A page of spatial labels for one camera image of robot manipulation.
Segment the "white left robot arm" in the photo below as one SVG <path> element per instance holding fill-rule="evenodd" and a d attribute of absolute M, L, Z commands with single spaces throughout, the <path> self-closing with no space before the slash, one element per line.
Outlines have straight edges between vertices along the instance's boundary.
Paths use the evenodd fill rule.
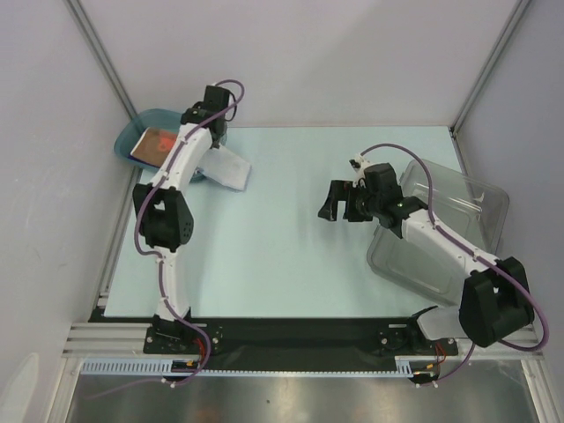
<path fill-rule="evenodd" d="M 219 147 L 226 134 L 225 115 L 237 107 L 237 100 L 224 84 L 208 85 L 204 99 L 184 112 L 164 163 L 150 182 L 133 189 L 135 247 L 140 255 L 153 256 L 157 264 L 160 297 L 153 321 L 165 328 L 163 342 L 176 353 L 186 352 L 194 342 L 194 331 L 182 323 L 190 305 L 176 268 L 180 249 L 194 229 L 183 189 L 204 155 Z"/>

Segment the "light blue towel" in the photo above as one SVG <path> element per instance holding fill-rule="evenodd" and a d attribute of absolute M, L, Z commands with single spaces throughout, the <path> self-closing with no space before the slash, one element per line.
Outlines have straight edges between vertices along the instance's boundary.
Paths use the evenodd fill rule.
<path fill-rule="evenodd" d="M 244 191 L 248 185 L 251 164 L 221 145 L 204 154 L 197 170 L 204 177 L 226 188 Z"/>

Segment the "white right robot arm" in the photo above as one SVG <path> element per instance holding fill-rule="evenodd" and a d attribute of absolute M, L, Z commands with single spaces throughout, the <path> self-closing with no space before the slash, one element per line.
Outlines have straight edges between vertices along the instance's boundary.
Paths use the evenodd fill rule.
<path fill-rule="evenodd" d="M 499 189 L 425 161 L 411 161 L 397 177 L 389 163 L 352 160 L 357 176 L 333 180 L 321 219 L 376 221 L 366 258 L 371 271 L 433 302 L 414 315 L 408 348 L 428 353 L 443 338 L 465 337 L 487 348 L 536 317 L 526 271 L 514 257 L 500 259 L 484 239 L 480 198 L 500 200 Z"/>

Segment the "orange towel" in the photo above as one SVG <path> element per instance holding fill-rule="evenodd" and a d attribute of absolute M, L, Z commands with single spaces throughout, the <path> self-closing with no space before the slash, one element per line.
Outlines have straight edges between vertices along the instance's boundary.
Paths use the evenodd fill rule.
<path fill-rule="evenodd" d="M 172 151 L 176 139 L 175 132 L 148 128 L 132 148 L 129 157 L 149 167 L 160 168 Z"/>

